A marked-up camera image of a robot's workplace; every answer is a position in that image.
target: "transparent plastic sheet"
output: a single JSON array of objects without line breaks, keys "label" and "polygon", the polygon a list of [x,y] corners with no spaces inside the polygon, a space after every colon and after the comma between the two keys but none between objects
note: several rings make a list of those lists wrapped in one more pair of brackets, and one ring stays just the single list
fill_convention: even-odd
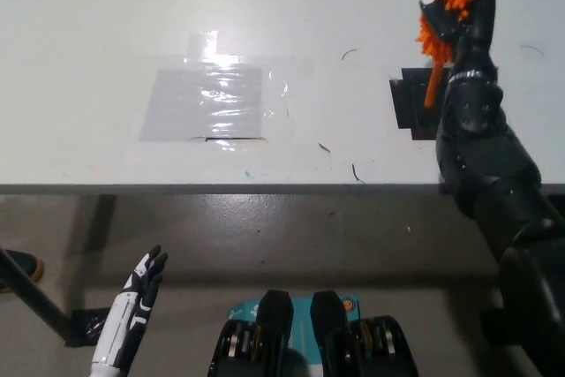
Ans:
[{"label": "transparent plastic sheet", "polygon": [[289,135],[280,64],[267,58],[216,55],[215,32],[191,41],[186,57],[164,57],[156,73],[140,141],[218,142]]}]

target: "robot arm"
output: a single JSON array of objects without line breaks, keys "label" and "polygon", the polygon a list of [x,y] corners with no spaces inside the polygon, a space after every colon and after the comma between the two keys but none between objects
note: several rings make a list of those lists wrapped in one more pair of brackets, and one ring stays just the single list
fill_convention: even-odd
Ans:
[{"label": "robot arm", "polygon": [[129,373],[162,281],[167,253],[160,252],[158,245],[147,253],[116,296],[96,345],[91,377]]},{"label": "robot arm", "polygon": [[[269,290],[255,322],[226,322],[208,377],[289,374],[285,366],[293,315],[289,294]],[[343,301],[333,291],[314,293],[310,316],[325,377],[418,377],[404,333],[393,318],[349,322]]]},{"label": "robot arm", "polygon": [[565,375],[565,221],[542,194],[538,167],[501,108],[489,55],[495,0],[475,0],[456,24],[441,3],[420,3],[454,52],[436,138],[441,174],[499,264],[508,338],[544,376]]}]

